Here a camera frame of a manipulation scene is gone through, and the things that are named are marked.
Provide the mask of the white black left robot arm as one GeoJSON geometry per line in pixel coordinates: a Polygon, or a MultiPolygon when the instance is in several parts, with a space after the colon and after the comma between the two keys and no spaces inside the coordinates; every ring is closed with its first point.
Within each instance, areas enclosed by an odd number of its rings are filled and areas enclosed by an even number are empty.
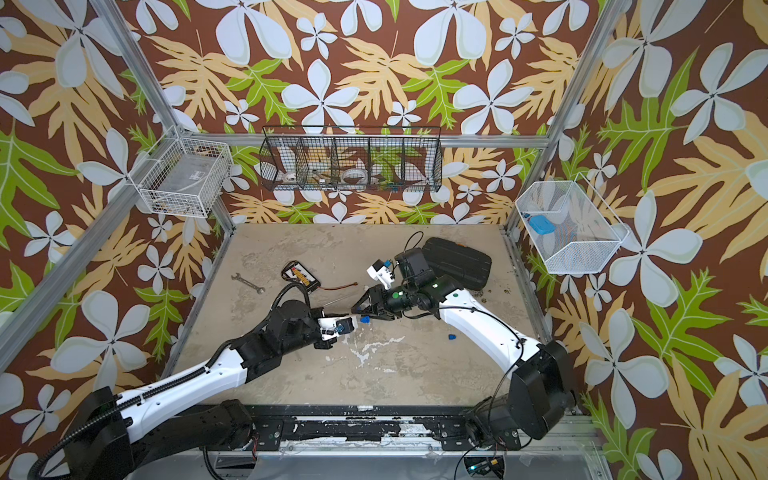
{"type": "Polygon", "coordinates": [[[124,479],[153,461],[193,448],[239,446],[253,421],[238,401],[198,414],[189,408],[254,381],[283,357],[312,346],[327,349],[354,331],[353,315],[328,316],[307,300],[277,300],[266,317],[224,341],[210,359],[164,380],[113,394],[102,388],[86,400],[68,433],[30,467],[30,479],[52,479],[47,464],[60,456],[65,479],[124,479]]]}

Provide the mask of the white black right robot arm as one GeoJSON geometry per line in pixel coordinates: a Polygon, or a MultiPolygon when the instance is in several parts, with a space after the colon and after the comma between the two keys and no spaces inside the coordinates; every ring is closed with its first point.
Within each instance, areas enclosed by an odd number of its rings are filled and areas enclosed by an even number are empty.
{"type": "Polygon", "coordinates": [[[502,444],[518,449],[518,431],[543,439],[576,405],[573,363],[565,347],[542,343],[512,328],[471,293],[445,276],[420,287],[369,288],[352,312],[372,319],[394,320],[418,309],[454,327],[501,368],[508,392],[497,392],[466,414],[476,445],[502,444]]]}

